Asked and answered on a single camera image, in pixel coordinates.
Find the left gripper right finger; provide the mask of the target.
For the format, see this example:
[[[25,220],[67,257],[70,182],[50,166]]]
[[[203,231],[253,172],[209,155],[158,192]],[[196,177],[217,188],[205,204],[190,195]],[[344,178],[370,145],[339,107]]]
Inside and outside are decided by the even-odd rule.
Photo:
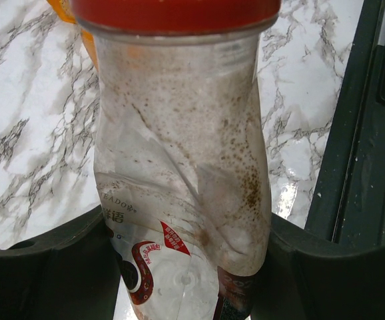
[[[385,319],[385,245],[357,251],[272,216],[252,319]]]

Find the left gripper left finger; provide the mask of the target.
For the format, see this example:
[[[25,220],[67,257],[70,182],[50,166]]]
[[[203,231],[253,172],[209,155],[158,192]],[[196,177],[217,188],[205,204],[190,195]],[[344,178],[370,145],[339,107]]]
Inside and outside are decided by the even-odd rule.
[[[121,274],[101,210],[0,249],[0,319],[112,319]]]

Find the clear milk bottle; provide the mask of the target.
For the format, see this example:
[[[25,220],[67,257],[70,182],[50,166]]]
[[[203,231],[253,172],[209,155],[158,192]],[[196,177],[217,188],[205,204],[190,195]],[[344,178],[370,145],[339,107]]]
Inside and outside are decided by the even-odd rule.
[[[94,172],[138,319],[246,319],[270,232],[256,65],[268,23],[137,33],[97,50]]]

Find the orange juice bottle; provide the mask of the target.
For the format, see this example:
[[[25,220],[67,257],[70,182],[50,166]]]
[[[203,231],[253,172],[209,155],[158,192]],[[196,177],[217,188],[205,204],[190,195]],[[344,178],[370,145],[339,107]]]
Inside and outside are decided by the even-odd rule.
[[[83,45],[87,50],[87,53],[89,54],[89,57],[91,58],[91,61],[93,62],[95,69],[98,70],[99,68],[97,63],[97,53],[95,49],[95,42],[94,42],[93,36],[77,23],[71,11],[69,2],[67,0],[47,0],[47,2],[48,4],[50,4],[54,12],[56,12],[58,17],[62,21],[77,26],[78,30],[81,33],[81,39],[82,39]]]

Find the red bottle cap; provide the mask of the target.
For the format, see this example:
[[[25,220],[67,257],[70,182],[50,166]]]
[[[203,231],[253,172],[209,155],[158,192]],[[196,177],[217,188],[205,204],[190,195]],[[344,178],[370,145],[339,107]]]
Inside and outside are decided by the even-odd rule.
[[[278,0],[70,1],[73,15],[89,23],[139,35],[220,33],[274,21]]]

